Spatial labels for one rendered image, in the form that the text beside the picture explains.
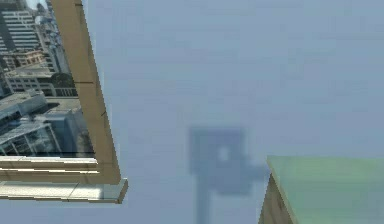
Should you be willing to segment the tan wooden framed window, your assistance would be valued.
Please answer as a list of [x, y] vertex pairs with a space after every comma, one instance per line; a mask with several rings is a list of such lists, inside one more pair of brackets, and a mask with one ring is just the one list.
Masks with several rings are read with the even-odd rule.
[[0, 199], [119, 204], [82, 0], [0, 0]]

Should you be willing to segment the green topped wooden cabinet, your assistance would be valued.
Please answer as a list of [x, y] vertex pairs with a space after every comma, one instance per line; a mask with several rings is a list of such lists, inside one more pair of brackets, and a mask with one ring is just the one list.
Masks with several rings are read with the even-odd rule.
[[257, 224], [384, 224], [384, 158], [269, 156]]

